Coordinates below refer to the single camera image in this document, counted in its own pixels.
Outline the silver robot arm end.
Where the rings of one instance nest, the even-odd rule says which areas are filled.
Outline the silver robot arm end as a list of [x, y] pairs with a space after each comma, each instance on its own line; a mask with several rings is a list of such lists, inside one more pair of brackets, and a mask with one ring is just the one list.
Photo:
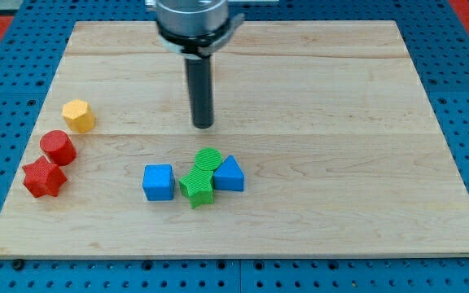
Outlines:
[[163, 46], [186, 59], [207, 59], [230, 42], [245, 21], [230, 15], [227, 0], [153, 0], [147, 9], [156, 14]]

